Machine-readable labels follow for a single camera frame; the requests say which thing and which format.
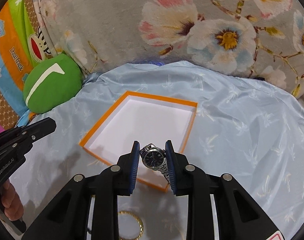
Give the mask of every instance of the silver watch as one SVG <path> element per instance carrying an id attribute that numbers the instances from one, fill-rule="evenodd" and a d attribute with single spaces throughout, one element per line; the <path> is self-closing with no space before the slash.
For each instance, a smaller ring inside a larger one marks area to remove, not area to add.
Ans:
<path id="1" fill-rule="evenodd" d="M 154 171 L 160 171 L 170 183 L 168 166 L 166 164 L 165 150 L 150 143 L 140 150 L 143 164 Z"/>

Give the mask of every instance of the green pillow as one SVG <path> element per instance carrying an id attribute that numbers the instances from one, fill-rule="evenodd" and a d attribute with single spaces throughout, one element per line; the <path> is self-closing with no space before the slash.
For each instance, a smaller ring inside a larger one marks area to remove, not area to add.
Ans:
<path id="1" fill-rule="evenodd" d="M 82 87 L 79 66 L 65 54 L 44 60 L 26 78 L 23 96 L 27 107 L 42 114 L 70 100 Z"/>

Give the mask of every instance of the gold bracelet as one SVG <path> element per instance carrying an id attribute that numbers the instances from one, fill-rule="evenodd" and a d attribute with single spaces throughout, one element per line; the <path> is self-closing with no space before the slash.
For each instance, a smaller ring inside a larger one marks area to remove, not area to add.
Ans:
<path id="1" fill-rule="evenodd" d="M 139 223 L 139 225 L 140 225 L 140 233 L 139 233 L 139 235 L 138 235 L 136 238 L 127 239 L 127 238 L 122 238 L 122 237 L 120 237 L 120 240 L 138 240 L 138 239 L 143 235 L 143 231 L 144 231 L 144 227 L 143 227 L 143 222 L 142 222 L 142 220 L 141 220 L 138 216 L 134 215 L 134 214 L 133 214 L 132 212 L 130 212 L 130 211 L 125 211 L 125 210 L 119 211 L 119 212 L 118 212 L 118 215 L 130 215 L 130 216 L 134 217 L 135 220 L 136 220 L 136 221 Z"/>

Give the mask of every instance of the orange box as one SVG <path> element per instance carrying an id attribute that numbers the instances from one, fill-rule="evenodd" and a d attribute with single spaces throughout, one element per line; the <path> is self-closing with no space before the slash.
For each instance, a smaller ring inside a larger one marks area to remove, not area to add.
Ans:
<path id="1" fill-rule="evenodd" d="M 125 92 L 97 121 L 79 145 L 107 165 L 131 151 L 134 141 L 164 149 L 171 140 L 175 152 L 183 153 L 196 115 L 197 103 L 182 99 Z M 166 191 L 168 182 L 159 171 L 139 162 L 138 181 Z"/>

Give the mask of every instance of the metal pin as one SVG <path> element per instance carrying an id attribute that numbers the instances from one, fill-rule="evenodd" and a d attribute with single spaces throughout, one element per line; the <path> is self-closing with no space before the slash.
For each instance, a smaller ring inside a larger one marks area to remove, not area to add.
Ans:
<path id="1" fill-rule="evenodd" d="M 83 176 L 81 174 L 77 174 L 74 176 L 73 179 L 74 179 L 74 181 L 79 182 L 83 179 Z"/>
<path id="2" fill-rule="evenodd" d="M 232 176 L 231 176 L 231 174 L 226 173 L 226 174 L 223 175 L 223 179 L 226 180 L 226 181 L 230 181 L 230 180 L 232 180 Z"/>
<path id="3" fill-rule="evenodd" d="M 195 167 L 193 166 L 193 165 L 187 165 L 187 166 L 185 166 L 185 169 L 187 170 L 187 171 L 194 171 L 195 170 Z"/>
<path id="4" fill-rule="evenodd" d="M 117 172 L 117 171 L 119 171 L 121 169 L 121 167 L 119 166 L 119 165 L 113 165 L 112 167 L 111 167 L 111 171 L 113 171 L 113 172 Z"/>

